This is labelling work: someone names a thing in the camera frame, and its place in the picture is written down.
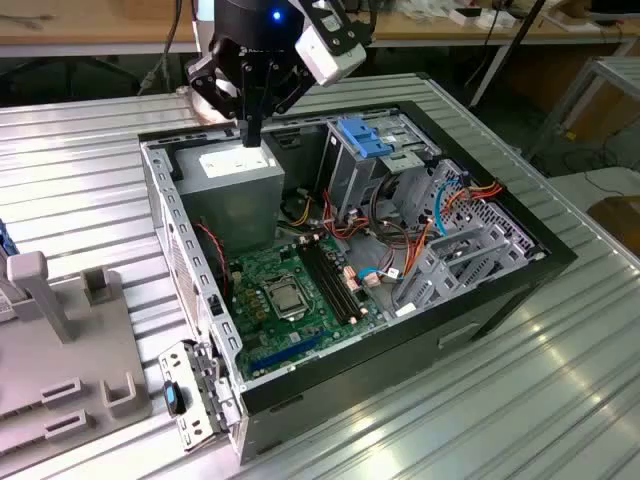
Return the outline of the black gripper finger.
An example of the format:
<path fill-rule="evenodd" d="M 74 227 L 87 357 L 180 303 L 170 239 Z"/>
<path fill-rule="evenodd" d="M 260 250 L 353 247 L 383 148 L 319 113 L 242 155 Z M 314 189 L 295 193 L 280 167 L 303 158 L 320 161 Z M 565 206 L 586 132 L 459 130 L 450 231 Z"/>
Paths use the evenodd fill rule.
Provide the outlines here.
<path fill-rule="evenodd" d="M 266 119 L 286 113 L 315 84 L 301 62 L 270 62 L 264 74 L 251 80 L 251 146 L 258 147 Z"/>
<path fill-rule="evenodd" d="M 237 87 L 218 74 L 216 59 L 212 53 L 204 54 L 186 67 L 188 85 L 206 110 L 214 110 L 228 120 L 234 120 L 240 131 L 242 144 L 252 147 L 250 121 L 245 118 L 243 98 Z"/>

